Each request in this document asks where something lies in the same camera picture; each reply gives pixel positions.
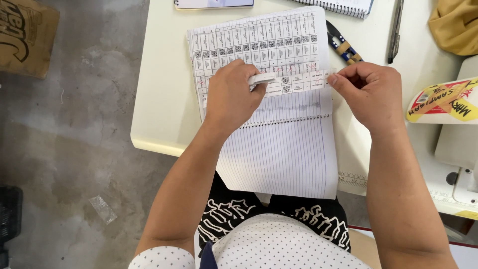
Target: left hand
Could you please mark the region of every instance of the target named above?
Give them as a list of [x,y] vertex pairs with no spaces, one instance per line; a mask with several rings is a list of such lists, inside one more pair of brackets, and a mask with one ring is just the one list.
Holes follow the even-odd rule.
[[219,69],[209,80],[206,117],[203,125],[221,131],[225,138],[243,125],[259,107],[267,83],[257,85],[252,91],[247,80],[260,74],[254,65],[237,59]]

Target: concrete floor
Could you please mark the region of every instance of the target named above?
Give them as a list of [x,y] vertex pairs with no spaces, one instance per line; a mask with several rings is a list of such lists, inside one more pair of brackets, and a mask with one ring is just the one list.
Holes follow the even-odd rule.
[[[148,0],[41,0],[61,13],[45,80],[0,73],[0,183],[24,191],[14,269],[127,268],[176,158],[130,141]],[[118,218],[106,225],[89,198]],[[339,193],[350,224],[365,198]]]

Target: black pen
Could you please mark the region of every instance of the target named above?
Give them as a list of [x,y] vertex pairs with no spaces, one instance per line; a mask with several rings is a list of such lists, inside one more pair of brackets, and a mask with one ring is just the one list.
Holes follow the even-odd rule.
[[390,48],[388,54],[389,64],[393,63],[393,58],[397,56],[398,46],[400,44],[400,21],[402,20],[403,0],[399,0],[397,3],[397,9],[395,10],[395,21],[393,22],[393,28],[390,37]]

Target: shirt sleeve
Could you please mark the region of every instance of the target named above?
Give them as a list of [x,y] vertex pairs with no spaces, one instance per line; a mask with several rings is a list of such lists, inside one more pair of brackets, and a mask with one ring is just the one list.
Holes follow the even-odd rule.
[[134,257],[128,269],[195,269],[191,253],[178,247],[154,247]]

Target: spiral notebook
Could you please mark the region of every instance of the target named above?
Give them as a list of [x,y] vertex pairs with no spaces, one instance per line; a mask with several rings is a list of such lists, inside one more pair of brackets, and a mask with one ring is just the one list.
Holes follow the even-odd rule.
[[372,10],[373,0],[292,0],[301,4],[314,5],[325,10],[352,17],[366,19]]
[[335,199],[337,158],[324,9],[248,17],[188,31],[201,120],[209,78],[241,58],[284,80],[225,142],[217,172],[231,190]]

